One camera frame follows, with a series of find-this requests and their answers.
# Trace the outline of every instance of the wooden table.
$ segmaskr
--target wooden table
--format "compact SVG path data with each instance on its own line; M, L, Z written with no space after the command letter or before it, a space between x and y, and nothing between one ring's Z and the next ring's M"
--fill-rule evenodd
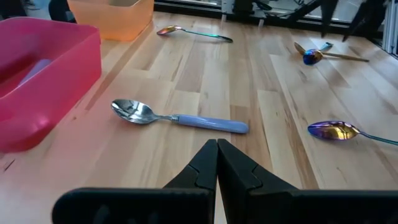
M156 35L170 24L234 43L184 32ZM101 79L42 143L0 155L0 223L50 223L56 199L77 187L160 188L216 138L300 189L398 189L398 147L362 136L325 142L307 133L311 123L340 119L398 138L398 61L364 38L340 40L156 12L134 42L103 42ZM306 49L333 42L331 52L371 61L325 59L308 67L294 41ZM250 133L127 123L111 111L116 98L139 100L161 114L238 119L249 123ZM216 207L215 221L224 223L220 197Z

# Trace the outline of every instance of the red plastic container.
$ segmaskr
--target red plastic container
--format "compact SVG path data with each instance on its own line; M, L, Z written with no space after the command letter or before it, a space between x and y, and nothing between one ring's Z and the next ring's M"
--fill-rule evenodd
M100 77L100 34L29 17L6 19L0 30L0 152L24 151Z

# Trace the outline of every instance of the plastic container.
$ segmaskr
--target plastic container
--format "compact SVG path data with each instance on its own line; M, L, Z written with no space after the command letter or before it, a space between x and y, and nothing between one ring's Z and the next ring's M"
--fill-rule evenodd
M154 0L68 0L77 23L99 29L101 38L134 40L152 21Z
M0 152L37 145L101 75L97 29L16 17L0 22Z

